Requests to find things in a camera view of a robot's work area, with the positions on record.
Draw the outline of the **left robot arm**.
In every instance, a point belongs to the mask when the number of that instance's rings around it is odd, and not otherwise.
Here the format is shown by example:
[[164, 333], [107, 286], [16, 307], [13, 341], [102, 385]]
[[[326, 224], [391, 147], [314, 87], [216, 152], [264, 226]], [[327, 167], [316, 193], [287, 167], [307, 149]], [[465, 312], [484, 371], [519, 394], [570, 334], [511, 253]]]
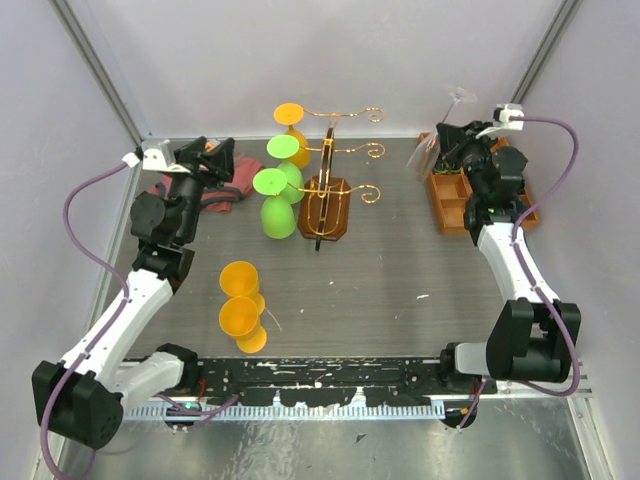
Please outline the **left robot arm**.
[[204, 136], [174, 149], [168, 139], [148, 140], [121, 160], [171, 179], [165, 194], [140, 193], [130, 207], [138, 253], [120, 292], [85, 336], [57, 363], [41, 362], [32, 388], [41, 433], [59, 434], [99, 450], [116, 435], [123, 417], [149, 398], [172, 390], [194, 393], [198, 356], [174, 344], [160, 346], [137, 366], [121, 362], [153, 316], [187, 278], [205, 189], [234, 178], [235, 141], [212, 144]]

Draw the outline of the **green goblet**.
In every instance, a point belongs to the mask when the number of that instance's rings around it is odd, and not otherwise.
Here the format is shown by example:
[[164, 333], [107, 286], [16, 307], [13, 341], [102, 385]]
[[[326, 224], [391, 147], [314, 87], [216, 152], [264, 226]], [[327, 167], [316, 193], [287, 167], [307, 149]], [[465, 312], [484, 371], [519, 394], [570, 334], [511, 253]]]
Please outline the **green goblet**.
[[263, 169], [253, 178], [254, 190], [265, 197], [260, 211], [262, 228], [272, 239], [287, 238], [296, 227], [293, 208], [283, 196], [287, 186], [286, 174], [277, 168]]
[[280, 161], [278, 169], [285, 173], [287, 185], [281, 195], [291, 204], [298, 203], [303, 197], [303, 175], [291, 161], [300, 148], [299, 141], [289, 134], [276, 135], [269, 140], [266, 149], [270, 156]]

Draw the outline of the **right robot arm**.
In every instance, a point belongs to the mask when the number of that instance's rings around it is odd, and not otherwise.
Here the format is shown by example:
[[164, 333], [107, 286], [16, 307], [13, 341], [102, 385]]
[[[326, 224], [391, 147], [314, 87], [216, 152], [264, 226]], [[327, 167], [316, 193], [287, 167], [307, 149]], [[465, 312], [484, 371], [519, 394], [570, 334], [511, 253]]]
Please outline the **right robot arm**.
[[465, 391], [474, 376], [532, 386], [579, 378], [574, 364], [581, 312], [548, 286], [528, 250], [522, 228], [530, 213], [522, 199], [527, 159], [515, 147], [498, 147], [495, 129], [480, 121], [436, 127], [440, 159], [460, 167], [471, 186], [464, 227], [504, 301], [487, 341], [442, 350], [438, 379], [452, 394]]

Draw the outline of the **clear wine glass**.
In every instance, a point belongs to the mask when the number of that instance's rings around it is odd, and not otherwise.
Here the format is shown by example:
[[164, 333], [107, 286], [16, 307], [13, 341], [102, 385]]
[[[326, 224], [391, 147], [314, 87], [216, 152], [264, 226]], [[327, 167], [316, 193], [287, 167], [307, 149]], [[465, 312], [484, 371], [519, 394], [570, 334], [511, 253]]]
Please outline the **clear wine glass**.
[[[460, 103], [475, 103], [477, 101], [477, 96], [473, 92], [462, 87], [445, 84], [444, 89], [451, 97], [451, 103], [440, 123], [446, 123], [452, 111]], [[439, 135], [437, 130], [427, 133], [422, 140], [418, 141], [405, 167], [414, 167], [417, 178], [424, 181], [437, 161], [438, 148]]]

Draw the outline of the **gold wine glass rack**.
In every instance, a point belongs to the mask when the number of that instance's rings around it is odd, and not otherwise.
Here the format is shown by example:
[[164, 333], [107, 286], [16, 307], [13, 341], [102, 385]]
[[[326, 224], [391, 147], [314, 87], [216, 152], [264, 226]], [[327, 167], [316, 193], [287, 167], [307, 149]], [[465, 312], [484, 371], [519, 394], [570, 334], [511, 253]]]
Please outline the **gold wine glass rack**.
[[303, 107], [302, 111], [311, 116], [328, 118], [328, 128], [325, 137], [322, 139], [322, 146], [320, 148], [305, 147], [306, 151], [320, 153], [318, 179], [311, 178], [309, 187], [292, 185], [296, 191], [306, 195], [306, 228], [302, 232], [310, 232], [312, 234], [315, 241], [314, 250], [319, 252], [323, 242], [337, 241], [341, 238], [341, 236], [336, 235], [336, 231], [340, 230], [341, 226], [340, 215], [343, 211], [349, 212], [350, 195], [353, 192], [364, 190], [360, 198], [365, 204], [374, 204], [381, 197], [380, 189], [375, 185], [362, 184], [351, 187], [344, 178], [341, 178], [339, 182], [332, 181], [333, 157], [336, 153], [351, 154], [365, 149], [370, 158], [379, 159], [386, 152], [385, 147], [379, 142], [366, 142], [351, 148], [337, 148], [335, 130], [338, 120], [366, 114], [369, 122], [380, 123], [385, 118], [386, 113], [377, 106], [367, 107], [351, 113], [315, 112], [306, 107]]

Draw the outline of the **green goblet front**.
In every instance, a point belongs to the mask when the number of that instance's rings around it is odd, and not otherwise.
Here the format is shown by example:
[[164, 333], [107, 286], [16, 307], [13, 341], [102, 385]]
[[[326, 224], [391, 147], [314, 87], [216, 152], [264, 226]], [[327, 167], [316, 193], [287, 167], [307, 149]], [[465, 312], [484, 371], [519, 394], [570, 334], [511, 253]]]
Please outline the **green goblet front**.
[[299, 141], [289, 134], [276, 135], [269, 140], [266, 149], [270, 156], [280, 161], [278, 169], [285, 173], [287, 185], [281, 195], [291, 204], [298, 203], [303, 197], [303, 175], [291, 161], [300, 148]]

